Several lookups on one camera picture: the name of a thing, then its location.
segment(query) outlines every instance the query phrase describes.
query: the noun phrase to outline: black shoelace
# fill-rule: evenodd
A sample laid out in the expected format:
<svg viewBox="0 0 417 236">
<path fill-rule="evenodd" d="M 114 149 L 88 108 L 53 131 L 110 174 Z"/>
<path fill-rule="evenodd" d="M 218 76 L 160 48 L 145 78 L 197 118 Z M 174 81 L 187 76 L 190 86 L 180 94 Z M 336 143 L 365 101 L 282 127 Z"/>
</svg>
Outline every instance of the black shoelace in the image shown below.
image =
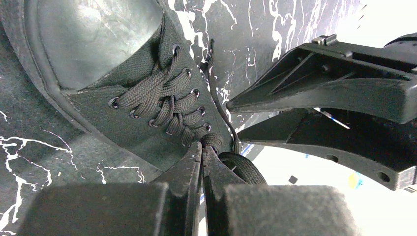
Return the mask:
<svg viewBox="0 0 417 236">
<path fill-rule="evenodd" d="M 178 76 L 172 77 L 172 72 L 178 66 L 181 59 L 181 48 L 178 45 L 173 47 L 173 60 L 170 66 L 160 69 L 158 63 L 153 68 L 152 74 L 140 81 L 120 97 L 109 101 L 109 106 L 117 108 L 132 109 L 131 118 L 146 117 L 153 114 L 154 109 L 159 106 L 160 111 L 156 118 L 149 120 L 151 127 L 159 127 L 169 123 L 166 133 L 168 135 L 180 135 L 181 143 L 189 146 L 197 138 L 204 146 L 210 145 L 215 151 L 220 150 L 223 139 L 214 133 L 210 133 L 211 125 L 205 123 L 203 126 L 191 128 L 198 123 L 205 115 L 205 108 L 199 107 L 190 114 L 184 114 L 197 102 L 200 92 L 193 89 L 189 95 L 177 98 L 191 82 L 191 71 L 185 68 Z"/>
</svg>

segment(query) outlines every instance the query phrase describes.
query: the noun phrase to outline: shoe upper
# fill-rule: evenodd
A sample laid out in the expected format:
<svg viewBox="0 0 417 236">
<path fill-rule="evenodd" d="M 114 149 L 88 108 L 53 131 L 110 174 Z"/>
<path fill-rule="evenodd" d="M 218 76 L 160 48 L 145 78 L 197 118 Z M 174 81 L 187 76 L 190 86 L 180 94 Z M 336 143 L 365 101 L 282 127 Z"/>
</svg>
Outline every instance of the shoe upper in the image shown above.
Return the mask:
<svg viewBox="0 0 417 236">
<path fill-rule="evenodd" d="M 53 68 L 54 70 L 57 70 L 61 65 L 67 67 L 68 63 L 71 64 L 71 66 L 74 66 L 71 67 L 71 71 L 74 71 L 73 74 L 65 76 L 61 76 L 61 73 L 56 74 L 57 77 L 59 77 L 59 83 L 62 83 L 61 93 L 72 104 L 76 111 L 118 146 L 129 150 L 140 158 L 165 171 L 179 161 L 186 153 L 189 141 L 187 141 L 186 144 L 183 144 L 183 141 L 184 132 L 187 130 L 196 133 L 195 130 L 201 131 L 203 127 L 204 129 L 207 129 L 205 133 L 221 137 L 223 142 L 221 146 L 218 147 L 219 152 L 231 151 L 233 141 L 224 120 L 219 115 L 211 99 L 205 79 L 188 52 L 189 48 L 184 42 L 184 37 L 180 36 L 170 16 L 163 10 L 161 10 L 161 12 L 162 20 L 159 20 L 157 28 L 135 53 L 129 55 L 132 48 L 136 48 L 140 43 L 133 44 L 132 48 L 127 50 L 127 53 L 121 53 L 118 50 L 113 50 L 113 47 L 110 47 L 110 50 L 103 54 L 102 50 L 106 50 L 104 45 L 100 45 L 96 49 L 94 49 L 93 46 L 89 46 L 89 53 L 94 54 L 94 50 L 97 50 L 96 56 L 98 57 L 104 55 L 104 59 L 111 58 L 111 56 L 118 59 L 112 61 L 112 63 L 105 64 L 98 70 L 88 71 L 87 68 L 94 67 L 95 64 L 100 64 L 102 61 L 99 60 L 97 63 L 90 63 L 92 59 L 89 58 L 86 62 L 88 65 L 86 65 L 85 68 L 78 70 L 78 68 L 80 68 L 79 64 L 72 64 L 71 62 L 74 60 L 74 55 L 72 55 L 70 59 L 55 61 L 53 63 Z M 145 21 L 138 22 L 138 26 L 136 27 L 138 28 L 140 27 L 140 24 L 145 23 Z M 63 39 L 58 37 L 54 40 L 59 41 Z M 70 45 L 67 45 L 64 49 L 69 50 L 69 52 L 66 52 L 67 54 L 71 54 L 71 50 L 68 49 L 68 47 L 70 47 Z M 75 45 L 74 47 L 74 53 L 78 53 L 82 45 Z M 171 68 L 176 53 L 180 53 L 181 56 L 175 63 L 175 67 Z M 48 50 L 47 54 L 50 58 L 55 58 L 54 56 L 50 56 Z M 120 61 L 126 55 L 129 55 L 126 60 L 111 68 L 115 61 Z M 132 111 L 137 109 L 137 107 L 132 107 L 132 104 L 127 107 L 118 107 L 117 109 L 109 106 L 112 101 L 123 97 L 124 94 L 135 88 L 135 86 L 140 89 L 143 81 L 149 81 L 151 76 L 154 76 L 161 71 L 169 71 L 169 73 L 165 74 L 169 77 L 164 80 L 164 86 L 168 86 L 170 83 L 175 82 L 175 85 L 181 86 L 181 89 L 175 89 L 175 93 L 171 94 L 169 98 L 159 97 L 157 94 L 160 93 L 159 90 L 155 90 L 154 93 L 152 93 L 153 91 L 148 91 L 146 96 L 157 97 L 158 102 L 155 103 L 153 109 L 148 109 L 147 112 L 144 114 L 142 113 L 139 117 L 132 116 Z M 188 83 L 182 84 L 182 81 L 184 80 L 176 82 L 176 78 L 178 77 L 185 78 L 184 72 L 185 75 L 190 76 Z M 73 80 L 78 80 L 73 83 L 77 85 L 72 85 L 71 81 Z M 192 104 L 184 106 L 178 113 L 174 112 L 171 119 L 163 125 L 156 127 L 152 125 L 150 121 L 154 121 L 163 110 L 167 110 L 161 108 L 164 101 L 172 98 L 177 102 L 177 100 L 184 99 L 192 93 L 198 94 L 198 98 L 194 99 Z M 201 116 L 198 119 L 196 119 L 197 116 L 195 115 L 189 116 L 190 114 L 198 113 L 198 111 L 200 111 Z M 192 117 L 193 121 L 186 121 L 184 117 L 187 116 L 189 119 Z M 175 117 L 176 119 L 178 119 L 178 117 L 183 118 L 181 119 L 182 126 L 179 126 L 178 124 L 173 125 L 177 128 L 181 127 L 182 130 L 178 135 L 167 134 L 167 128 L 172 126 L 171 121 L 175 119 Z M 194 141 L 201 138 L 201 132 L 199 135 L 194 137 Z"/>
<path fill-rule="evenodd" d="M 131 57 L 162 19 L 154 0 L 39 0 L 36 10 L 39 35 L 57 80 L 61 88 L 75 90 Z"/>
</svg>

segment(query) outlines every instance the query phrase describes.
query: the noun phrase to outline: shoelace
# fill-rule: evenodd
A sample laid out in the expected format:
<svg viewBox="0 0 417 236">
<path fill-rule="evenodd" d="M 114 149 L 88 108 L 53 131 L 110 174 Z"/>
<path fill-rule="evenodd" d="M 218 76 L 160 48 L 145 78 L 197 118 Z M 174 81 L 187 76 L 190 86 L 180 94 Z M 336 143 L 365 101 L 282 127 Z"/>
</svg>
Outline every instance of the shoelace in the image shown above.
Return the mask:
<svg viewBox="0 0 417 236">
<path fill-rule="evenodd" d="M 216 77 L 213 73 L 213 66 L 214 66 L 214 40 L 210 39 L 208 43 L 208 52 L 206 57 L 206 62 L 200 64 L 200 68 L 203 71 L 203 74 L 208 79 L 208 85 L 210 87 L 210 94 L 213 98 L 214 104 L 216 105 L 217 111 L 220 113 L 220 116 L 223 118 L 226 125 L 229 127 L 230 132 L 232 133 L 233 137 L 233 149 L 232 152 L 236 154 L 240 154 L 240 140 L 238 134 L 236 133 L 235 129 L 233 129 L 232 124 L 229 122 L 229 119 L 224 112 L 223 108 L 221 107 L 219 98 L 217 97 L 217 83 Z"/>
<path fill-rule="evenodd" d="M 149 120 L 151 127 L 159 127 L 169 123 L 166 133 L 168 135 L 180 135 L 181 143 L 189 146 L 195 138 L 200 140 L 203 146 L 212 146 L 215 151 L 220 150 L 223 139 L 214 133 L 210 133 L 211 125 L 205 123 L 197 128 L 190 128 L 201 120 L 205 115 L 205 108 L 199 107 L 190 114 L 183 114 L 189 110 L 200 95 L 197 89 L 193 89 L 184 98 L 177 98 L 191 82 L 191 71 L 185 68 L 178 76 L 172 77 L 172 72 L 178 66 L 181 59 L 179 45 L 173 47 L 173 60 L 170 66 L 160 69 L 158 63 L 153 68 L 152 74 L 140 81 L 120 97 L 109 101 L 109 106 L 114 109 L 128 108 L 131 118 L 141 118 L 147 114 L 153 114 L 157 106 L 160 111 L 156 118 Z"/>
</svg>

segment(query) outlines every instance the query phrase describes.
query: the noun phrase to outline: mounting hole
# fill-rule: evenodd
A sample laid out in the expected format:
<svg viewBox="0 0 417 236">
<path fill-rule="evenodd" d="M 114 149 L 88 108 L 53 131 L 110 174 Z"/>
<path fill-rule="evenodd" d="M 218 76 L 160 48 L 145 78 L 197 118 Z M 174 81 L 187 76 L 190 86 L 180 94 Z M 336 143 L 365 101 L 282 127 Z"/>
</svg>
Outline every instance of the mounting hole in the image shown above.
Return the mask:
<svg viewBox="0 0 417 236">
<path fill-rule="evenodd" d="M 330 161 L 334 161 L 336 163 L 339 162 L 339 158 L 337 158 L 336 156 L 333 156 L 333 155 L 327 155 L 326 159 L 330 160 Z"/>
<path fill-rule="evenodd" d="M 378 175 L 378 177 L 382 180 L 382 181 L 384 181 L 384 182 L 386 182 L 386 183 L 388 183 L 389 181 L 390 181 L 390 179 L 389 179 L 389 176 L 387 176 L 385 173 L 383 173 L 383 172 L 378 172 L 377 173 L 377 175 Z"/>
</svg>

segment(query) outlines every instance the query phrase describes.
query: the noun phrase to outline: black plastic bracket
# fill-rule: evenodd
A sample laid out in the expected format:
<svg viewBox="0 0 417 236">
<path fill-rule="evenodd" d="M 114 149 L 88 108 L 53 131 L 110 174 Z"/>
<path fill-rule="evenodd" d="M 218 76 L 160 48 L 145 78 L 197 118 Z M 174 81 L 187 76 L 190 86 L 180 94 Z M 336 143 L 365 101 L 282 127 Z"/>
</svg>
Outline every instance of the black plastic bracket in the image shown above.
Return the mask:
<svg viewBox="0 0 417 236">
<path fill-rule="evenodd" d="M 378 49 L 337 42 L 334 37 L 321 36 L 323 43 L 305 43 L 289 51 L 228 102 L 229 111 L 319 107 L 362 112 L 397 123 L 417 117 L 415 54 L 396 51 L 401 41 Z"/>
<path fill-rule="evenodd" d="M 417 33 L 382 49 L 320 36 L 286 53 L 227 108 L 284 111 L 241 131 L 242 141 L 330 159 L 391 190 L 416 184 Z"/>
</svg>

